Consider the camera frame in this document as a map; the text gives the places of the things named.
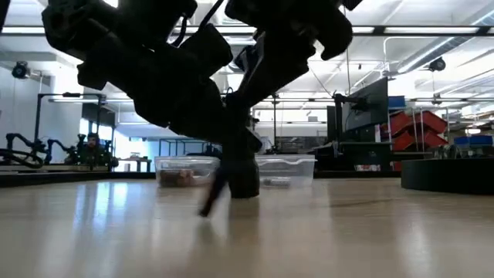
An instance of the black round platform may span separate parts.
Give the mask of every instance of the black round platform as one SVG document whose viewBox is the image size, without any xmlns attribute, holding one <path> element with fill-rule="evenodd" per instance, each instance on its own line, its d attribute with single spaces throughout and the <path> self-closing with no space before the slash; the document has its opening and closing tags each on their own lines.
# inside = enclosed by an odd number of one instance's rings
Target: black round platform
<svg viewBox="0 0 494 278">
<path fill-rule="evenodd" d="M 494 159 L 402 161 L 401 187 L 430 192 L 494 195 Z"/>
</svg>

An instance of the security camera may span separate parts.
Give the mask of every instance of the security camera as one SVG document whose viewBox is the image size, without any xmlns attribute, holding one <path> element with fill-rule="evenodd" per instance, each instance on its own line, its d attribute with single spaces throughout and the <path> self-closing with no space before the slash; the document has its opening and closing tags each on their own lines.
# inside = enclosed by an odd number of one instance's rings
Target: security camera
<svg viewBox="0 0 494 278">
<path fill-rule="evenodd" d="M 442 57 L 440 57 L 437 60 L 432 61 L 432 63 L 429 65 L 429 70 L 434 72 L 434 71 L 443 71 L 446 69 L 446 62 L 443 60 Z"/>
<path fill-rule="evenodd" d="M 16 79 L 24 80 L 31 76 L 31 70 L 28 68 L 28 63 L 19 61 L 12 70 L 12 76 Z"/>
</svg>

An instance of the table surface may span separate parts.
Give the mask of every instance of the table surface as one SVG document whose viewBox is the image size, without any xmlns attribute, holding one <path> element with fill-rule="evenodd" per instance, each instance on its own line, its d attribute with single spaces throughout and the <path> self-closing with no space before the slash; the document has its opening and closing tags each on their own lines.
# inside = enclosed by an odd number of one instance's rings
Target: table surface
<svg viewBox="0 0 494 278">
<path fill-rule="evenodd" d="M 493 277 L 494 198 L 318 180 L 195 215 L 203 188 L 0 189 L 0 277 Z"/>
</svg>

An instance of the clear plastic bin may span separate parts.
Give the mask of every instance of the clear plastic bin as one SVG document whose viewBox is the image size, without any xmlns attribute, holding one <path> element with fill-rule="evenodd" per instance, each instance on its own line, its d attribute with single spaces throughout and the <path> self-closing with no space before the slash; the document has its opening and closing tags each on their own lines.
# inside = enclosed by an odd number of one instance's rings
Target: clear plastic bin
<svg viewBox="0 0 494 278">
<path fill-rule="evenodd" d="M 310 186 L 313 181 L 316 157 L 309 154 L 258 155 L 261 186 Z"/>
<path fill-rule="evenodd" d="M 210 157 L 156 157 L 156 179 L 161 187 L 210 185 L 219 159 Z"/>
</svg>

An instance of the desk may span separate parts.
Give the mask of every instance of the desk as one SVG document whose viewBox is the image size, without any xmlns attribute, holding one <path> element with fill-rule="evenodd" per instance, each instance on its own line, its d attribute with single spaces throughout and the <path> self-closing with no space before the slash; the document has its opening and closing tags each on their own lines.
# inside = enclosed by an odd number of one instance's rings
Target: desk
<svg viewBox="0 0 494 278">
<path fill-rule="evenodd" d="M 148 173 L 151 172 L 151 162 L 153 162 L 151 159 L 146 159 L 146 158 L 125 158 L 125 159 L 119 159 L 118 161 L 136 162 L 137 163 L 137 172 L 140 172 L 140 164 L 142 162 L 147 163 L 146 172 L 148 172 Z"/>
</svg>

